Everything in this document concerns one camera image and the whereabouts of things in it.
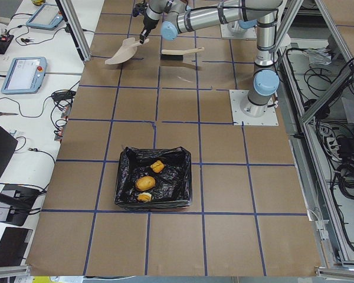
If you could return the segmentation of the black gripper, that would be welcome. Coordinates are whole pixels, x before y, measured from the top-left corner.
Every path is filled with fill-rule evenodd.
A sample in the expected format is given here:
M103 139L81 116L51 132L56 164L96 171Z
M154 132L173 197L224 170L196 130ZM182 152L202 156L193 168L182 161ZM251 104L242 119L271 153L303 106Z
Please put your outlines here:
M141 44L145 43L148 37L148 32L151 32L151 30L155 29L157 27L157 24L158 24L157 19L152 19L149 18L148 16L144 16L143 19L144 30L139 35L139 40Z

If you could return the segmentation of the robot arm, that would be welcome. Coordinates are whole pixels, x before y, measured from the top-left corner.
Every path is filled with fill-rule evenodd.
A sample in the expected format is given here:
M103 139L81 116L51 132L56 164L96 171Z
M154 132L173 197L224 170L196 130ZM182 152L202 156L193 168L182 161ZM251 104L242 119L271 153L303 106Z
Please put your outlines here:
M211 6L191 8L187 1L142 1L134 6L132 15L143 15L143 29L139 35L141 43L145 42L158 23L162 24L162 38L171 41L186 32L238 20L256 21L257 55L254 59L253 87L248 92L248 101L253 106L264 106L280 84L274 48L281 5L282 1L221 1Z

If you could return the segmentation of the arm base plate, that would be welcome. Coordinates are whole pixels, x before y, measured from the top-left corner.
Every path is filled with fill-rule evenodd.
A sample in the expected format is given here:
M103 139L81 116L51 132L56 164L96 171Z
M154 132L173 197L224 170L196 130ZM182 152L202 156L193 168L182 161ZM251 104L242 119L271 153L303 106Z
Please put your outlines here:
M232 123L236 126L278 126L273 99L264 106L248 100L248 90L230 90Z

